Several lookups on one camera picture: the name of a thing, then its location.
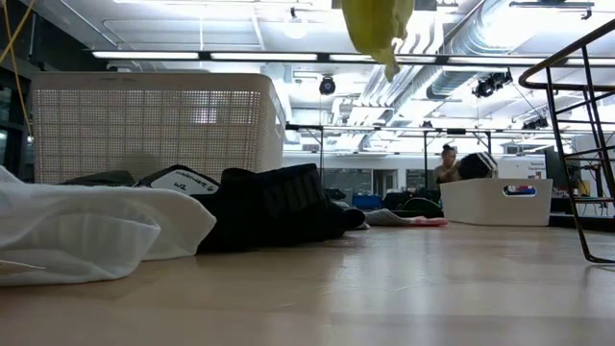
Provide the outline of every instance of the glass wall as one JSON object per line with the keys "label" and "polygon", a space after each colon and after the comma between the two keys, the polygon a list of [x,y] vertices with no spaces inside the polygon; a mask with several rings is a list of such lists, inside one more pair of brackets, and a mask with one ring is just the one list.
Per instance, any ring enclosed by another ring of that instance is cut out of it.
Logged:
{"label": "glass wall", "polygon": [[7,132],[0,130],[0,165],[4,165],[4,154],[7,151]]}
{"label": "glass wall", "polygon": [[9,121],[12,91],[0,86],[0,121]]}
{"label": "glass wall", "polygon": [[353,204],[353,195],[372,193],[371,169],[331,169],[325,168],[324,188],[337,188],[342,191],[349,206]]}

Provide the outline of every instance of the black bag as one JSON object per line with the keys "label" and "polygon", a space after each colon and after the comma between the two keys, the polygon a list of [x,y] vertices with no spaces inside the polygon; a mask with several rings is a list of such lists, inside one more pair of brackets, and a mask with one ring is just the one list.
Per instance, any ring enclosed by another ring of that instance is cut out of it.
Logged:
{"label": "black bag", "polygon": [[475,153],[461,159],[457,172],[462,180],[494,178],[498,164],[489,153]]}

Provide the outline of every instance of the ceiling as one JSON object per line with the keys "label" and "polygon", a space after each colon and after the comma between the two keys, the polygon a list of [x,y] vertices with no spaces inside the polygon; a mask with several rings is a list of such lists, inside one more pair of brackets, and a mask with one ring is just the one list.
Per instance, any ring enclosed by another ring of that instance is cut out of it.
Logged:
{"label": "ceiling", "polygon": [[[429,1],[435,0],[417,0],[417,4]],[[444,37],[479,2],[437,1],[439,5],[456,2],[458,6],[439,6],[435,12],[415,12],[407,27],[408,39],[399,45],[400,53],[435,53]],[[98,50],[355,52],[346,31],[343,14],[338,8],[339,1],[245,2],[248,1],[236,4],[236,0],[44,0],[37,2],[36,10],[89,48]],[[511,43],[514,47],[507,54],[547,56],[615,16],[615,1],[594,2],[596,6],[588,20],[581,20],[584,10],[514,9],[509,12],[504,9],[506,12],[502,12],[498,20],[489,23],[490,26],[483,30],[482,38],[494,46],[501,41],[514,41],[515,44]],[[290,15],[291,6],[297,9],[297,19],[292,19]],[[590,54],[613,55],[613,46],[615,33],[592,44],[589,47]],[[395,105],[386,105],[397,109],[389,121],[402,121],[405,126],[411,127],[428,119],[434,126],[441,127],[520,128],[524,118],[541,112],[546,106],[544,92],[532,92],[515,86],[523,72],[523,69],[518,68],[511,70],[515,80],[513,85],[505,86],[490,98],[477,99],[471,94],[477,78],[484,76],[484,73],[476,73],[473,78],[456,87],[445,100],[426,101],[426,97],[419,94],[425,93],[425,90],[419,88],[419,93],[413,93],[405,101],[405,106],[401,107],[399,99],[403,98],[402,90],[379,79],[379,68],[370,65],[122,62],[117,66],[132,71],[264,73],[276,81],[281,97],[287,97],[293,109],[288,116],[291,121],[305,124],[339,121],[340,117],[332,114],[340,112],[336,108],[345,102],[343,99],[356,100],[378,93],[380,100],[387,97],[398,100]],[[411,85],[418,86],[422,74],[425,71],[421,71],[420,67],[411,67],[405,79],[397,78],[398,85],[404,89]],[[323,75],[334,77],[336,94],[320,95],[318,86]],[[596,83],[615,83],[615,72],[611,69],[595,69],[594,77]],[[581,69],[557,69],[554,78],[557,81],[583,83],[584,73]],[[563,107],[577,102],[579,97],[577,94],[561,93],[556,102],[559,107]],[[385,109],[370,111],[372,113],[367,118],[375,121]]]}

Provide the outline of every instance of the white wall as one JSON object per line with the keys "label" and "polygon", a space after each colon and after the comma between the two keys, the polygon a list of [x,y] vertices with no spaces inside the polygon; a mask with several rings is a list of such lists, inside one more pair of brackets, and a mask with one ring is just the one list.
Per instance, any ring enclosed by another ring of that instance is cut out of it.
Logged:
{"label": "white wall", "polygon": [[[542,171],[546,177],[545,160],[542,156],[532,157],[504,157],[496,158],[501,178],[526,179],[535,175],[537,170]],[[282,166],[291,166],[303,163],[315,163],[320,166],[318,154],[284,153]],[[428,169],[434,169],[441,164],[437,156],[428,158]],[[381,157],[365,157],[362,155],[334,156],[325,155],[325,168],[362,168],[362,169],[396,169],[398,186],[406,185],[407,169],[423,169],[425,167],[422,156],[388,155]]]}

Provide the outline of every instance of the woman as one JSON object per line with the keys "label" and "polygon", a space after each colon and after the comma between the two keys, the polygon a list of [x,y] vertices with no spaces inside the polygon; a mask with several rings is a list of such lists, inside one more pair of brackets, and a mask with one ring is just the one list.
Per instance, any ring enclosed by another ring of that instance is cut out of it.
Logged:
{"label": "woman", "polygon": [[457,172],[459,162],[455,162],[457,151],[449,144],[445,144],[442,148],[442,164],[433,170],[435,181],[443,184],[461,180]]}

